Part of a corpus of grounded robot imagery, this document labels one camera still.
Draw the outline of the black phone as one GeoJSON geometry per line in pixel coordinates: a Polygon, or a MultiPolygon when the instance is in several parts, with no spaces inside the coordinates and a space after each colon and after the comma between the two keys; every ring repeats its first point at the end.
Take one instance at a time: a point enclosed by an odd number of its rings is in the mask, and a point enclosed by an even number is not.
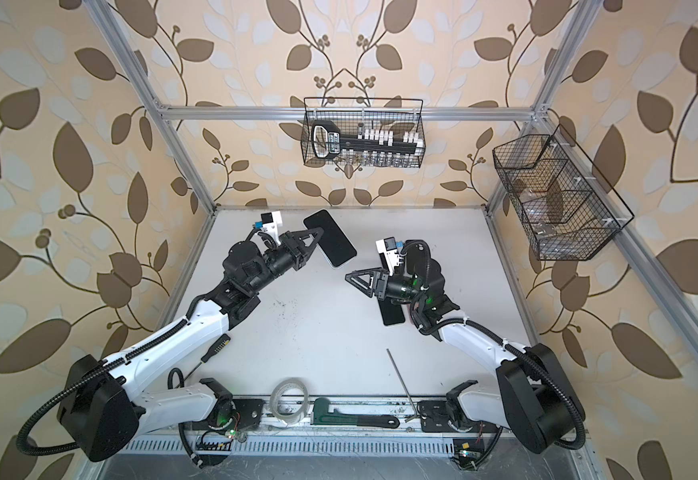
{"type": "Polygon", "coordinates": [[[303,220],[307,229],[321,228],[319,246],[330,265],[338,268],[357,256],[357,250],[328,210],[319,210],[303,220]]]}

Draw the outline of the black phone case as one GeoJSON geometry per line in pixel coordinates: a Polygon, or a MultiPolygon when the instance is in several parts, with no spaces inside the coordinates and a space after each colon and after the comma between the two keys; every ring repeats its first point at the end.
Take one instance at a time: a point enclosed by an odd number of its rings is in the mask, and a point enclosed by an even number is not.
{"type": "Polygon", "coordinates": [[[409,275],[423,276],[430,261],[428,244],[423,240],[408,240],[404,244],[405,269],[409,275]]]}

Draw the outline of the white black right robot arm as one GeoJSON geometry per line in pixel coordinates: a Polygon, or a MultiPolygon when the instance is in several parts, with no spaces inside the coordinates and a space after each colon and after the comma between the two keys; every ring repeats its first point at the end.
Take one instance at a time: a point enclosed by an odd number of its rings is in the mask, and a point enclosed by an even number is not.
{"type": "Polygon", "coordinates": [[[467,432],[483,424],[510,430],[529,451],[551,446],[580,450],[586,444],[585,409],[556,354],[546,345],[524,345],[472,319],[445,292],[440,264],[423,240],[376,243],[382,264],[352,271],[347,283],[369,298],[407,309],[417,331],[452,346],[492,374],[497,389],[466,380],[445,396],[450,428],[467,432]]]}

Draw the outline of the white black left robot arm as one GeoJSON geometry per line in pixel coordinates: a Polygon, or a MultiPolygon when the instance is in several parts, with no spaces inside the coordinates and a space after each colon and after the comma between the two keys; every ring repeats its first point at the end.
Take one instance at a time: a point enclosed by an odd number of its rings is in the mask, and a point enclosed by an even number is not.
{"type": "Polygon", "coordinates": [[[167,426],[207,419],[227,392],[212,379],[158,394],[148,387],[189,354],[216,341],[259,305],[259,293],[310,259],[324,231],[260,235],[235,243],[222,262],[223,276],[196,296],[187,313],[140,342],[102,360],[90,355],[69,370],[64,390],[42,404],[19,429],[17,450],[39,457],[81,450],[92,462],[105,460],[133,438],[167,426]]]}

